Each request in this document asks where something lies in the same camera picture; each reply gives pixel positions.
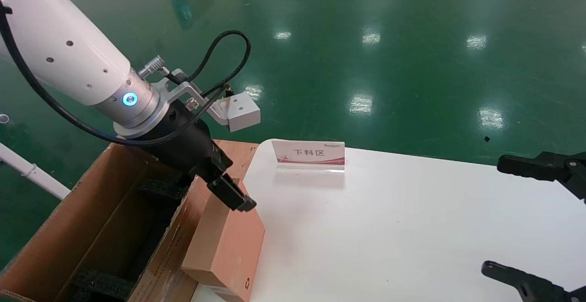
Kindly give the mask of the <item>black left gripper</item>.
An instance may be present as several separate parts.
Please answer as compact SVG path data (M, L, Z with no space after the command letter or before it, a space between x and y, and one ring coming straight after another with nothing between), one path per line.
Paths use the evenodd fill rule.
M175 100L169 105L158 124L136 139L154 140L169 135L189 123L192 116L193 113L180 100ZM144 150L160 162L181 172L176 177L179 187L190 186L200 173L204 178L210 178L213 173L222 172L224 174L221 177L207 184L213 195L230 210L249 212L257 206L257 202L248 196L228 173L225 173L233 162L213 142L209 127L203 120L198 120L173 140L153 147L144 147Z

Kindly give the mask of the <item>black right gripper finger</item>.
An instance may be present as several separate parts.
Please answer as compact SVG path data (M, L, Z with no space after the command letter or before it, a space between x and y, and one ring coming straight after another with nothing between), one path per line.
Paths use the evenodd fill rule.
M586 300L585 286L573 291L566 291L561 286L542 277L496 262L484 262L482 274L514 287L524 302L584 302Z
M577 199L586 199L586 153L541 152L535 158L502 155L498 171L542 181L559 181Z

